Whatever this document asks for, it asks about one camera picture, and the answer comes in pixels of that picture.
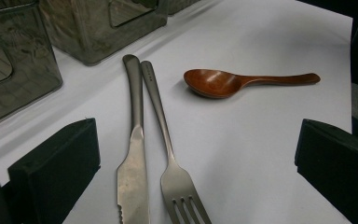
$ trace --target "plastic box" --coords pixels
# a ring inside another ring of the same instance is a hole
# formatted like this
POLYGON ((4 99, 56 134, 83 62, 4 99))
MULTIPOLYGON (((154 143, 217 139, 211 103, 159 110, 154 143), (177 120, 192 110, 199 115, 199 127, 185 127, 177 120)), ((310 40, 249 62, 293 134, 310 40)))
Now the plastic box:
POLYGON ((168 0, 42 0, 51 43, 94 65, 164 26, 168 0))
POLYGON ((0 119, 62 85, 37 6, 0 0, 0 119))

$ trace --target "wooden spoon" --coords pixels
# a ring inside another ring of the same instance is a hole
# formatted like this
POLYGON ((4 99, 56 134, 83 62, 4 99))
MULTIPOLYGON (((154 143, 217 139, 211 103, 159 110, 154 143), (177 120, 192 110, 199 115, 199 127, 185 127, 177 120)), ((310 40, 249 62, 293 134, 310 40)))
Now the wooden spoon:
POLYGON ((262 84, 295 86, 314 84, 321 80, 313 73, 290 77, 246 77, 209 69, 189 70, 185 72, 184 78, 193 91, 211 98, 227 98, 244 86, 262 84))

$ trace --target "container lid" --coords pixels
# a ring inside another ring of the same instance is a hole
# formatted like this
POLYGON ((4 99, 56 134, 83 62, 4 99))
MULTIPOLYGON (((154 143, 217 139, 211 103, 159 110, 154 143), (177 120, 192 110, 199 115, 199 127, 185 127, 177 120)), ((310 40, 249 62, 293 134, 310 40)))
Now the container lid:
POLYGON ((0 10, 29 6, 37 2, 38 0, 0 0, 0 10))

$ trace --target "fork handle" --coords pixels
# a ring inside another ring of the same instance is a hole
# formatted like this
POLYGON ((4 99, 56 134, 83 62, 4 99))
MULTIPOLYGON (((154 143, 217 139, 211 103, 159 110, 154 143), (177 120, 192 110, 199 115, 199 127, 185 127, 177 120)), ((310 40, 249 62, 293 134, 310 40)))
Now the fork handle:
POLYGON ((165 119, 164 109, 162 108, 161 97, 159 96, 158 84, 156 81, 156 75, 153 70, 153 65, 151 62, 143 61, 141 62, 141 67, 142 73, 144 75, 145 85, 147 87, 147 91, 149 92, 153 107, 155 108, 159 127, 162 131, 162 136, 164 137, 165 147, 167 148, 168 153, 168 162, 171 163, 174 162, 172 143, 170 134, 168 133, 167 120, 165 119))

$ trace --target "white table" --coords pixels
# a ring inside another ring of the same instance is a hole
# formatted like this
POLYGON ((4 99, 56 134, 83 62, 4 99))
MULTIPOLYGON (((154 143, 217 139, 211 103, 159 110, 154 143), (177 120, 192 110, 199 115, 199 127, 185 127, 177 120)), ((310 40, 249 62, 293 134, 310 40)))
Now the white table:
MULTIPOLYGON (((302 119, 351 131, 351 18, 289 0, 202 0, 102 63, 86 67, 55 50, 64 85, 0 122, 0 183, 7 167, 63 126, 96 118, 101 170, 65 223, 118 223, 116 169, 129 145, 125 54, 154 65, 179 164, 193 178, 213 223, 349 223, 296 172, 302 119), (226 100, 194 94, 193 68, 288 76, 300 87, 251 87, 226 100)), ((159 179, 166 152, 144 88, 151 222, 171 223, 159 179)))

